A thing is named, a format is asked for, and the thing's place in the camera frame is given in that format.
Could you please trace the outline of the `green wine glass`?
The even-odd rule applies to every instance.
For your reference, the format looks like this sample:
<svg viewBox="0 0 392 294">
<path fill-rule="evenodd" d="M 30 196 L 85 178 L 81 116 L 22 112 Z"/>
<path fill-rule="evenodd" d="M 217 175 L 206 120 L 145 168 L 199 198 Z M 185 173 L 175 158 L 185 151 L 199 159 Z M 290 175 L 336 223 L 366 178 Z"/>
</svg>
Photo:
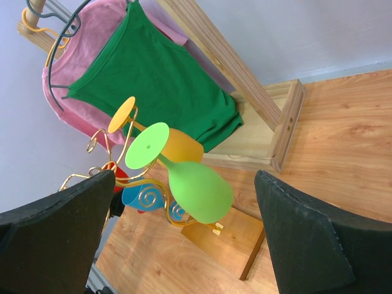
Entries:
<svg viewBox="0 0 392 294">
<path fill-rule="evenodd" d="M 221 220 L 232 207 L 232 187 L 204 164 L 174 162 L 163 155 L 170 134 L 169 126 L 164 122 L 147 127 L 128 147 L 126 166 L 140 169 L 159 159 L 168 170 L 171 193 L 183 210 L 202 224 Z"/>
</svg>

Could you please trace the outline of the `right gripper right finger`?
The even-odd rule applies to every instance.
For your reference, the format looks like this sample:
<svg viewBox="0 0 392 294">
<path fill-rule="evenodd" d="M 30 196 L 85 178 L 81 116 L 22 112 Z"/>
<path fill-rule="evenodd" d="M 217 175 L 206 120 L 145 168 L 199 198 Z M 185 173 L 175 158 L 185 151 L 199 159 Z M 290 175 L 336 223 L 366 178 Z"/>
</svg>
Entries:
<svg viewBox="0 0 392 294">
<path fill-rule="evenodd" d="M 254 179 L 280 293 L 390 293 L 391 224 L 306 194 L 267 171 Z"/>
</svg>

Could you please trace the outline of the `blue wine glass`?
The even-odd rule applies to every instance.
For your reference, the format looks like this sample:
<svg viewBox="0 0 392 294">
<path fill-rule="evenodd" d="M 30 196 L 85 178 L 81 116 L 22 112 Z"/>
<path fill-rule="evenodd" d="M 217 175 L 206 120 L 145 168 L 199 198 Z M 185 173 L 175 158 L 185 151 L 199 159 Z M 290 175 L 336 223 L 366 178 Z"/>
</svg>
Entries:
<svg viewBox="0 0 392 294">
<path fill-rule="evenodd" d="M 175 200 L 171 201 L 169 190 L 157 180 L 116 181 L 116 185 L 123 188 L 121 199 L 126 206 L 146 212 L 162 208 L 168 221 L 173 224 L 182 221 L 186 213 Z"/>
</svg>

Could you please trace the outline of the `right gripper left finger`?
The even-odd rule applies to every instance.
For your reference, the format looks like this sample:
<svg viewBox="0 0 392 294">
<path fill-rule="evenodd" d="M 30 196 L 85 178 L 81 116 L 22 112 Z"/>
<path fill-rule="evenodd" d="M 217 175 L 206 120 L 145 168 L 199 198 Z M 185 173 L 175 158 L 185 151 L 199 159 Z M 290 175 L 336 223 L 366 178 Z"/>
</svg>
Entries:
<svg viewBox="0 0 392 294">
<path fill-rule="evenodd" d="M 105 170 L 1 213 L 1 293 L 83 293 L 114 187 Z"/>
</svg>

